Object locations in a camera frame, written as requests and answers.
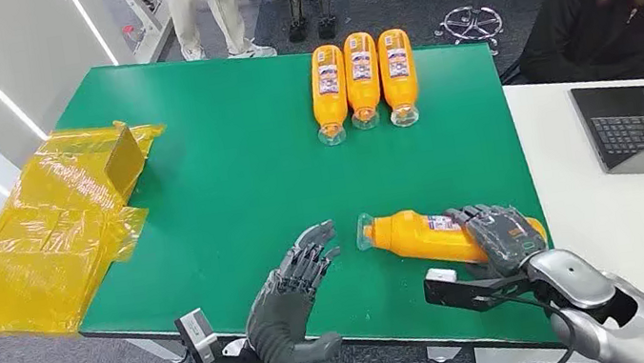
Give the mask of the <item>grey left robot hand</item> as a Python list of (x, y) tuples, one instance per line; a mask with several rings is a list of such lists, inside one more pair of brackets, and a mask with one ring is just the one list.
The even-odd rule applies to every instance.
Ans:
[(286, 251), (253, 301), (245, 333), (263, 363), (323, 363), (341, 347), (338, 333), (308, 339), (307, 323), (316, 293), (340, 248), (334, 223), (325, 220), (305, 229)]

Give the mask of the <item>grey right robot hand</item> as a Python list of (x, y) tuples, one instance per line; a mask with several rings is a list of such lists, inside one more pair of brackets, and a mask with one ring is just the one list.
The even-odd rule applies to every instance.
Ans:
[(443, 214), (467, 232), (488, 257), (468, 263), (476, 279), (517, 275), (530, 257), (548, 249), (547, 234), (513, 207), (478, 204), (446, 209)]

